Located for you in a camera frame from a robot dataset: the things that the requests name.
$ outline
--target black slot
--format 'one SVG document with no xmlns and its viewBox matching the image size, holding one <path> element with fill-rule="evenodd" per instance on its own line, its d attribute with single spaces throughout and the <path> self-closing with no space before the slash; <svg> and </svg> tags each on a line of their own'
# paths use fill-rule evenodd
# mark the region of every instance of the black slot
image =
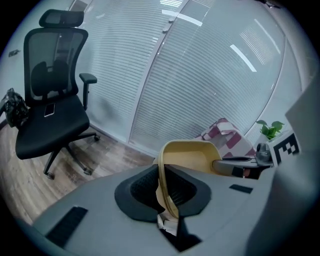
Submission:
<svg viewBox="0 0 320 256">
<path fill-rule="evenodd" d="M 253 190 L 252 187 L 241 186 L 241 185 L 236 185 L 236 184 L 231 185 L 229 187 L 229 189 L 241 191 L 241 192 L 248 193 L 248 194 L 250 194 L 251 191 Z"/>
<path fill-rule="evenodd" d="M 74 206 L 45 236 L 57 246 L 63 248 L 87 213 L 87 209 Z"/>
</svg>

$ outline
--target white wall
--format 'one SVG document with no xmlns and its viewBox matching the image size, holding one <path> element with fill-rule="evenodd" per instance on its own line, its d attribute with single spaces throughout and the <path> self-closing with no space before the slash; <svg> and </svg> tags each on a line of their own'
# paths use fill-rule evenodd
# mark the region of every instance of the white wall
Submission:
<svg viewBox="0 0 320 256">
<path fill-rule="evenodd" d="M 39 28 L 39 19 L 49 9 L 69 10 L 73 0 L 42 0 L 24 18 L 23 22 L 11 36 L 0 59 L 0 98 L 8 89 L 14 90 L 25 97 L 25 76 L 24 76 L 24 40 L 26 34 L 35 28 Z M 9 52 L 20 50 L 17 55 L 8 57 Z"/>
</svg>

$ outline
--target window blind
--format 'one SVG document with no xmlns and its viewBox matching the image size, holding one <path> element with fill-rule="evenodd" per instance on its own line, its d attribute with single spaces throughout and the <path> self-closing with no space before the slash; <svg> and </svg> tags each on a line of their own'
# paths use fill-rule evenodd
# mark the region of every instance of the window blind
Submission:
<svg viewBox="0 0 320 256">
<path fill-rule="evenodd" d="M 80 28 L 89 37 L 76 72 L 91 73 L 98 80 L 89 89 L 87 114 L 93 125 L 126 140 L 138 86 L 168 23 L 162 10 L 175 11 L 182 1 L 94 0 L 87 8 Z"/>
<path fill-rule="evenodd" d="M 256 2 L 189 1 L 145 83 L 130 142 L 155 153 L 219 118 L 244 134 L 278 79 L 285 36 Z"/>
</svg>

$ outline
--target office chair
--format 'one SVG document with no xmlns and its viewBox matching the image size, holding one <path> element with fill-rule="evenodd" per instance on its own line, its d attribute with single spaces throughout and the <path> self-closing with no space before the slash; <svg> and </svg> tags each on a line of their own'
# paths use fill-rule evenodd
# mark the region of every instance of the office chair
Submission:
<svg viewBox="0 0 320 256">
<path fill-rule="evenodd" d="M 83 20 L 82 11 L 50 9 L 39 20 L 42 28 L 31 30 L 24 39 L 25 103 L 30 109 L 28 120 L 18 131 L 15 151 L 21 160 L 51 153 L 43 172 L 52 180 L 55 176 L 49 168 L 62 148 L 91 175 L 92 170 L 76 158 L 69 143 L 91 136 L 100 139 L 95 132 L 82 133 L 90 126 L 86 114 L 89 84 L 97 82 L 92 74 L 79 75 L 84 83 L 82 105 L 75 69 L 88 32 L 75 27 Z M 54 113 L 45 116 L 49 105 Z"/>
</svg>

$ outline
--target red white checkered cloth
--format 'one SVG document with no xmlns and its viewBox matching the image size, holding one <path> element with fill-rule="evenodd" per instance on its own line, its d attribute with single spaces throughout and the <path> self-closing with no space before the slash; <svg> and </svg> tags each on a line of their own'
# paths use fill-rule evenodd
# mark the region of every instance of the red white checkered cloth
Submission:
<svg viewBox="0 0 320 256">
<path fill-rule="evenodd" d="M 194 140 L 209 141 L 219 150 L 221 157 L 255 156 L 251 143 L 226 118 L 221 118 Z"/>
</svg>

